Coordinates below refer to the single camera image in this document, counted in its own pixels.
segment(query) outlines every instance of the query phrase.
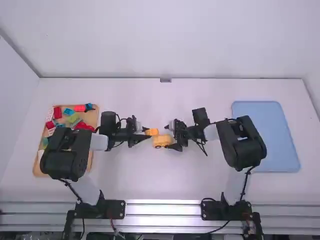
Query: wire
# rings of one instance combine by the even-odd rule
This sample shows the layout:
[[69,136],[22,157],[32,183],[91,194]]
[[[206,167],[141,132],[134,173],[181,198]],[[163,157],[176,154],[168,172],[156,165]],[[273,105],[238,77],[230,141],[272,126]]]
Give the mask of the wire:
[[246,195],[246,187],[247,187],[247,182],[248,182],[248,177],[251,174],[252,169],[254,169],[256,166],[252,166],[249,168],[248,171],[245,173],[245,179],[244,179],[244,184],[242,188],[242,192],[240,193],[240,201],[244,198],[244,195]]
[[84,218],[82,218],[82,228],[83,228],[83,230],[82,230],[82,234],[81,234],[81,236],[80,236],[80,240],[84,237],[84,235],[85,235],[85,219]]
[[120,236],[121,238],[123,238],[124,240],[126,240],[125,235],[122,235],[122,234],[116,229],[116,227],[115,227],[115,225],[114,225],[114,221],[112,220],[111,216],[110,216],[110,225],[111,225],[111,227],[112,227],[112,229],[113,229],[113,231],[114,231],[114,234],[115,234],[116,236]]
[[124,141],[120,142],[118,145],[113,146],[112,148],[116,148],[116,147],[120,146],[123,143],[124,143]]
[[[240,201],[244,198],[244,195],[246,195],[246,187],[247,187],[248,177],[249,177],[249,175],[251,174],[252,169],[254,169],[255,167],[256,167],[256,166],[250,167],[249,170],[246,171],[246,173],[245,173],[244,184],[243,184],[242,192],[240,193]],[[213,201],[213,202],[217,202],[216,200],[214,200],[214,199],[211,198],[211,197],[205,197],[204,199],[201,200],[201,204],[202,204],[202,202],[203,202],[204,200],[211,200],[211,201]],[[223,229],[225,226],[227,226],[228,223],[230,223],[230,220],[226,221],[225,224],[223,224],[221,227],[218,227],[218,228],[215,229],[215,230],[209,231],[209,232],[207,232],[206,234],[215,233],[215,232]]]
[[96,134],[99,129],[100,129],[100,126],[97,126],[96,129],[94,130],[94,133]]
[[211,200],[213,202],[216,202],[215,199],[211,198],[211,197],[205,197],[204,199],[201,200],[201,203],[204,201],[204,200]]
[[219,227],[219,228],[217,228],[217,229],[215,229],[215,230],[209,231],[209,232],[207,232],[206,234],[212,234],[212,233],[215,233],[215,232],[217,232],[217,231],[219,231],[219,230],[223,229],[225,226],[227,226],[227,225],[228,225],[228,223],[230,223],[230,220],[229,220],[229,221],[226,221],[226,222],[225,222],[225,224],[223,224],[221,227]]
[[[82,203],[82,204],[84,203],[84,201],[83,201],[82,198],[79,196],[79,194],[76,192],[76,190],[71,186],[70,182],[68,182],[68,181],[66,181],[66,180],[63,180],[63,179],[61,179],[61,178],[58,178],[58,180],[59,180],[60,182],[64,183],[64,185],[71,190],[71,192],[77,197],[77,200],[79,200],[80,203]],[[82,234],[81,234],[81,236],[80,236],[80,239],[83,238],[84,234],[85,234],[85,219],[82,218]]]
[[77,197],[77,200],[79,200],[80,203],[82,203],[82,204],[84,203],[84,201],[82,200],[82,198],[79,196],[79,194],[75,191],[75,189],[71,186],[71,184],[70,184],[68,181],[63,180],[63,179],[61,179],[61,178],[59,178],[58,180],[59,180],[60,182],[64,183],[64,185],[71,190],[71,192]]

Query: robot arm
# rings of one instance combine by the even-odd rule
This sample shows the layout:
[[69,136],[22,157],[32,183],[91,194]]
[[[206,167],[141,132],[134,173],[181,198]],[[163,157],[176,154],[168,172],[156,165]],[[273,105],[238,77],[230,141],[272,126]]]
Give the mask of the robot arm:
[[[197,144],[199,144],[198,140],[201,144],[220,140],[226,162],[237,172],[258,166],[261,159],[266,157],[266,146],[249,116],[210,123],[204,107],[194,109],[192,113],[194,126],[188,127],[183,121],[175,119],[165,127],[173,131],[176,139],[176,143],[166,146],[168,149],[182,152],[183,147],[188,146],[189,140]],[[74,218],[111,220],[125,217],[125,201],[105,199],[102,191],[85,175],[90,150],[111,151],[116,147],[116,142],[120,144],[128,142],[128,147],[131,148],[151,137],[138,134],[148,128],[142,127],[134,115],[126,119],[120,119],[118,116],[118,122],[116,122],[116,116],[117,114],[111,111],[101,114],[99,134],[86,129],[72,130],[68,127],[58,127],[42,155],[41,171],[52,179],[63,182],[80,202],[75,205],[75,210],[70,210],[67,214],[63,231],[64,240],[69,238]],[[122,120],[126,120],[125,128],[121,128]],[[251,216],[252,211],[251,204],[244,201],[242,197],[234,205],[227,203],[223,193],[221,201],[201,202],[201,216],[205,221],[246,220],[248,222],[248,218],[243,216],[243,213],[249,213]]]
[[267,148],[249,116],[210,122],[204,107],[192,110],[195,125],[187,126],[174,119],[165,129],[173,131],[176,143],[168,149],[182,152],[189,140],[199,144],[220,140],[224,158],[228,165],[238,172],[248,167],[256,167],[267,156]]

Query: wooden tray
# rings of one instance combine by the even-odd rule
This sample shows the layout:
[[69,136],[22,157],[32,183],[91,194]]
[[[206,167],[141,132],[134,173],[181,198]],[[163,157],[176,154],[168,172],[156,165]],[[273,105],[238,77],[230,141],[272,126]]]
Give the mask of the wooden tray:
[[[65,123],[66,122],[66,115],[63,114],[65,108],[73,109],[75,106],[76,105],[56,105],[56,106],[53,106],[53,108],[54,107],[61,107],[61,110],[62,110],[62,118],[58,119],[57,121],[59,123]],[[88,111],[88,112],[76,112],[76,113],[83,120],[83,122],[85,122],[87,125],[90,125],[90,126],[96,128],[97,125],[98,125],[99,107],[96,104],[93,104],[93,108],[95,108],[95,110],[91,110],[91,111]],[[43,139],[43,137],[48,137],[48,136],[49,136],[48,129],[47,129],[45,123],[44,123],[44,128],[43,128],[43,132],[42,132],[42,135],[41,135],[41,139],[40,139],[40,144],[39,144],[38,150],[43,150],[44,149],[44,146],[43,146],[43,143],[42,143],[42,139]],[[88,165],[87,165],[87,168],[86,168],[87,172],[90,172],[90,170],[91,170],[92,159],[93,159],[93,152],[89,151]],[[49,177],[48,174],[44,174],[40,170],[40,162],[38,161],[38,152],[36,152],[32,173],[37,178]]]

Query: small camera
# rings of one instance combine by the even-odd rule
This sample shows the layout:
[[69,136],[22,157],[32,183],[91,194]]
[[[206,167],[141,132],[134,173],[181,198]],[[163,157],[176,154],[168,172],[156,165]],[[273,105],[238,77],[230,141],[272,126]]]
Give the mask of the small camera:
[[208,118],[207,111],[205,107],[197,108],[192,110],[193,120],[195,124],[200,126],[208,126],[210,124],[210,119]]

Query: orange object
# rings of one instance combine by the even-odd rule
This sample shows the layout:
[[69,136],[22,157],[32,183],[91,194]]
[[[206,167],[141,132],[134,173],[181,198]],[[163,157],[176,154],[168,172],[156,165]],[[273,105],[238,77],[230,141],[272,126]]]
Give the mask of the orange object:
[[173,138],[170,134],[156,135],[153,136],[153,147],[159,149],[161,147],[168,146],[173,143]]
[[145,135],[149,135],[149,136],[158,135],[159,134],[159,130],[158,130],[158,128],[150,128],[148,130],[145,130],[144,134]]
[[76,112],[84,112],[86,110],[86,106],[85,105],[76,105],[76,106],[74,106],[74,110]]

